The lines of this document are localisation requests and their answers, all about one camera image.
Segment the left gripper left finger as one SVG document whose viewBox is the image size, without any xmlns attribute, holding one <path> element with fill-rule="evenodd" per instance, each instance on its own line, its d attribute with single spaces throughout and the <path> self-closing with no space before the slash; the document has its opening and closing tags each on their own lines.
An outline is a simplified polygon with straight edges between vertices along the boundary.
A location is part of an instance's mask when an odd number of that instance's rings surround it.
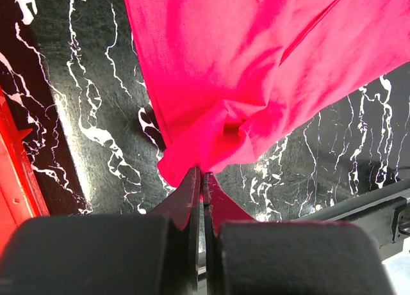
<svg viewBox="0 0 410 295">
<path fill-rule="evenodd" d="M 198 284 L 201 173 L 149 213 L 24 222 L 1 255 L 2 294 L 191 294 Z"/>
</svg>

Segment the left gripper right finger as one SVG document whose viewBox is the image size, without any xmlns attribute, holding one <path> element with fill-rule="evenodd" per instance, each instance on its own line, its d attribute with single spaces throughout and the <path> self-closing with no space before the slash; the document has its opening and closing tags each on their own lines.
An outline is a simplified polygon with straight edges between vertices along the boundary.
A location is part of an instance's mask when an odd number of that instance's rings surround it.
<svg viewBox="0 0 410 295">
<path fill-rule="evenodd" d="M 350 223 L 254 220 L 203 176 L 210 294 L 392 294 L 370 238 Z"/>
</svg>

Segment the pink t shirt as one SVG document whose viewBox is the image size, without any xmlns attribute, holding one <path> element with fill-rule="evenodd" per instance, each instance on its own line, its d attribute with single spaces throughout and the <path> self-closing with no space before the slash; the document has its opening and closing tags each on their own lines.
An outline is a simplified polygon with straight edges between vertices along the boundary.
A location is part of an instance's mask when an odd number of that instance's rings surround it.
<svg viewBox="0 0 410 295">
<path fill-rule="evenodd" d="M 125 0 L 161 176 L 255 162 L 409 61 L 409 0 Z"/>
</svg>

